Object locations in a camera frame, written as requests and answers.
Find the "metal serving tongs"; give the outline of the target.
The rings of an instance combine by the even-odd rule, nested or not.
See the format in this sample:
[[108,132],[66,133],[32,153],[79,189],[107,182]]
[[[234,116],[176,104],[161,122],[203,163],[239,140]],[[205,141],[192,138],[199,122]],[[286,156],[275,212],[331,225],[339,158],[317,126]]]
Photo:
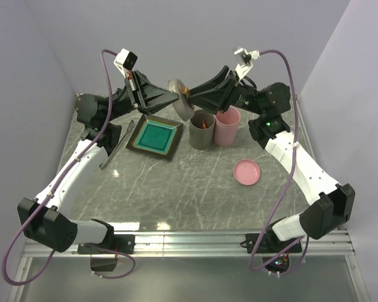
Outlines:
[[111,154],[109,155],[109,157],[107,158],[107,160],[106,160],[104,163],[102,163],[102,164],[100,165],[100,169],[101,169],[101,170],[106,169],[106,167],[109,165],[109,163],[112,161],[112,159],[116,156],[118,150],[119,150],[120,147],[122,146],[123,141],[126,139],[127,135],[132,131],[134,125],[135,125],[134,120],[130,120],[129,125],[128,125],[128,127],[127,127],[125,133],[124,133],[123,136],[119,139],[119,141],[118,141],[116,147],[113,149],[113,151],[111,152]]

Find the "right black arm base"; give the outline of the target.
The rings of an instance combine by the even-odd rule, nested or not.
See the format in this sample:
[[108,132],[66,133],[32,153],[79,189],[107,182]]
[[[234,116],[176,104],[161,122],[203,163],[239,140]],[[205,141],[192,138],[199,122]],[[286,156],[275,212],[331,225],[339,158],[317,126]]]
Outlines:
[[[240,243],[240,246],[247,250],[250,254],[255,246],[255,243],[259,237],[259,233],[247,233],[245,235],[245,241]],[[259,247],[256,250],[257,254],[277,254],[288,245],[296,241],[296,238],[286,240],[284,242],[276,239],[274,235],[264,235]],[[265,269],[271,273],[284,273],[290,269],[290,253],[301,253],[302,245],[297,242],[285,252],[281,253],[278,258],[273,262],[265,266]]]

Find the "grey round lid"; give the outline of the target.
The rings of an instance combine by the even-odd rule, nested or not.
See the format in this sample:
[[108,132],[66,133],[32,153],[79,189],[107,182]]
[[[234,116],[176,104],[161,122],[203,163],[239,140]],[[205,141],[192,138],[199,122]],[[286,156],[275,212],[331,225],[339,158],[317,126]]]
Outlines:
[[179,79],[168,81],[168,89],[178,95],[178,99],[172,103],[176,113],[183,120],[190,120],[194,115],[194,105],[190,104],[188,98],[190,96],[189,88]]

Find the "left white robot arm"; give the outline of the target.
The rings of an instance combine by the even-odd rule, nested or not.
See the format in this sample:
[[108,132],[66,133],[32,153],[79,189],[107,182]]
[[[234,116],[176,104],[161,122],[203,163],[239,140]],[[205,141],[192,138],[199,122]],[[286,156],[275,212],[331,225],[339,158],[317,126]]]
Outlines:
[[101,253],[114,248],[114,228],[109,223],[72,221],[67,217],[92,173],[104,167],[117,148],[122,128],[112,120],[134,110],[154,114],[186,99],[185,86],[177,80],[169,81],[167,89],[163,89],[139,71],[128,71],[125,76],[125,86],[107,97],[78,96],[77,120],[84,125],[84,131],[74,155],[42,192],[33,200],[22,199],[17,207],[26,238],[56,252],[80,243],[91,243]]

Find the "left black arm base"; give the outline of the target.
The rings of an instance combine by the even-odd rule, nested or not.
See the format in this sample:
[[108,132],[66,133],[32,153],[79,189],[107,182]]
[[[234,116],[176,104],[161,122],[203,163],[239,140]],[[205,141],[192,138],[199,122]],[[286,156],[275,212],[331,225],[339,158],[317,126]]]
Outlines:
[[78,255],[89,256],[90,268],[95,273],[111,273],[124,260],[130,262],[135,247],[135,235],[113,235],[106,243],[82,243],[77,248]]

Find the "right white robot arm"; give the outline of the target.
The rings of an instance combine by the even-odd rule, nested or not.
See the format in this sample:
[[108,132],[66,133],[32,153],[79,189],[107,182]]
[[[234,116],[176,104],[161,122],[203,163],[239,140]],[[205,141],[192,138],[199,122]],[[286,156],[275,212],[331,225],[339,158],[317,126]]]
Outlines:
[[275,82],[258,90],[253,84],[242,84],[225,66],[211,80],[183,93],[190,105],[213,114],[226,112],[231,106],[258,114],[248,122],[252,139],[281,163],[304,194],[309,204],[306,210],[266,229],[263,241],[270,250],[278,252],[298,237],[320,239],[349,221],[354,188],[329,176],[282,118],[282,113],[291,109],[289,86]]

